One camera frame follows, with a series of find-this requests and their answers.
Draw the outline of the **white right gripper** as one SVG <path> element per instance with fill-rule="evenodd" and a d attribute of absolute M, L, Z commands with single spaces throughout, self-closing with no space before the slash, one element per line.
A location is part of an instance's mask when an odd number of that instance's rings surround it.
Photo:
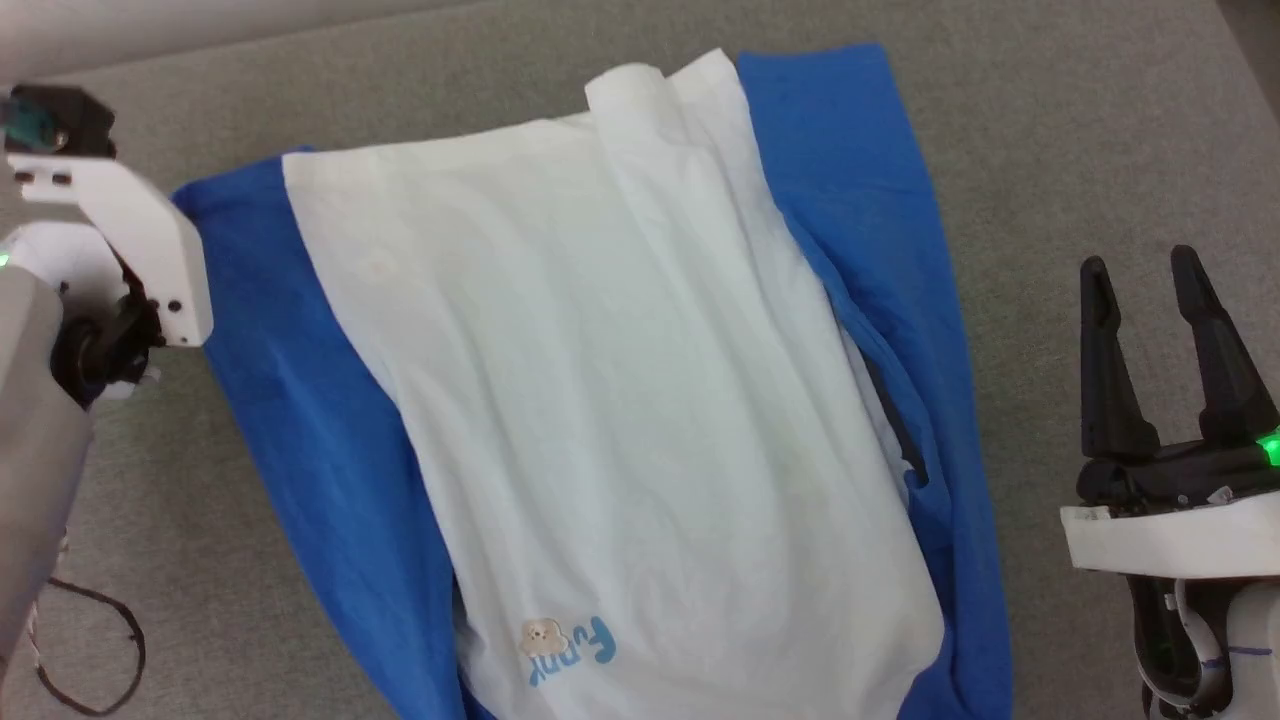
<path fill-rule="evenodd" d="M 1076 479 L 1082 501 L 1059 510 L 1071 564 L 1189 580 L 1276 577 L 1277 439 L 1262 437 L 1277 429 L 1277 407 L 1198 252 L 1178 245 L 1170 263 L 1196 342 L 1199 429 L 1210 443 L 1160 450 L 1123 355 L 1107 266 L 1100 256 L 1084 260 L 1082 452 L 1096 460 Z"/>

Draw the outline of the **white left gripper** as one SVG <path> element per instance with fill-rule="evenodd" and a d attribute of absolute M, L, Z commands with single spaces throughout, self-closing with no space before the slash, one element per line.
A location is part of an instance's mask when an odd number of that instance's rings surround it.
<path fill-rule="evenodd" d="M 108 158 L 8 154 L 27 202 L 67 205 L 84 219 L 32 222 L 6 240 L 5 259 L 56 288 L 77 309 L 108 310 L 136 279 L 155 302 L 170 347 L 212 333 L 204 247 L 192 222 L 148 179 Z"/>

